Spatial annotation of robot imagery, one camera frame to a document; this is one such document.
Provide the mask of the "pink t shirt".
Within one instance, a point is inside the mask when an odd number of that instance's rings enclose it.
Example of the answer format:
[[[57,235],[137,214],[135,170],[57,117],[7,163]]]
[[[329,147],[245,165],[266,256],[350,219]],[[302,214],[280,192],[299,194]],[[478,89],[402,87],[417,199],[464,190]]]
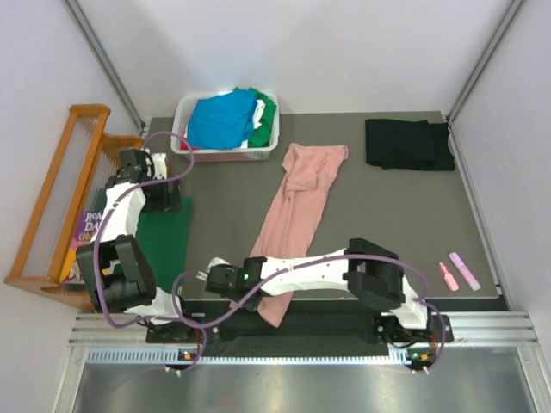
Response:
[[[289,145],[282,161],[285,176],[271,202],[251,257],[306,256],[331,185],[348,155],[346,145]]]

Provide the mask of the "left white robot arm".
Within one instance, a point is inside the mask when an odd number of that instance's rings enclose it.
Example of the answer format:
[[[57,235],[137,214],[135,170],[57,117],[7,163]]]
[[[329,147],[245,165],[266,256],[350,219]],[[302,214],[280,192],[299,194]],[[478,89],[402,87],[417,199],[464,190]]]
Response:
[[[131,149],[105,185],[105,205],[91,240],[79,246],[80,280],[98,312],[134,315],[188,340],[195,320],[170,291],[183,272],[191,201],[170,180],[163,153]]]

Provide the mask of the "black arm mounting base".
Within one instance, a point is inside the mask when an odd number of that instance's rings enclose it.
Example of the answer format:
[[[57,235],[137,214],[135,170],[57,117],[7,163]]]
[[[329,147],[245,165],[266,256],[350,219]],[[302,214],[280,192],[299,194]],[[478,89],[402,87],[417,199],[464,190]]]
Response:
[[[239,309],[220,324],[197,327],[197,336],[220,346],[252,341],[262,342],[272,337],[283,345],[293,338],[302,341],[314,337],[355,338],[361,344],[412,345],[417,342],[451,341],[454,336],[447,317],[438,317],[427,311],[429,320],[421,329],[406,328],[392,313],[380,314],[370,311],[356,301],[294,301],[281,324],[275,327],[259,314]]]

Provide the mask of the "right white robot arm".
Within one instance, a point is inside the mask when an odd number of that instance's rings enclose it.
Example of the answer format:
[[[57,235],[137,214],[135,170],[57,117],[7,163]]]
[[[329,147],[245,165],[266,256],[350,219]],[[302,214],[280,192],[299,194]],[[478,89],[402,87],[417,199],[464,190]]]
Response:
[[[404,334],[419,341],[434,324],[406,270],[423,278],[392,251],[352,238],[344,249],[310,258],[253,256],[235,266],[216,257],[200,277],[208,292],[241,302],[274,327],[281,325],[294,293],[335,290],[352,294],[371,311],[393,314]]]

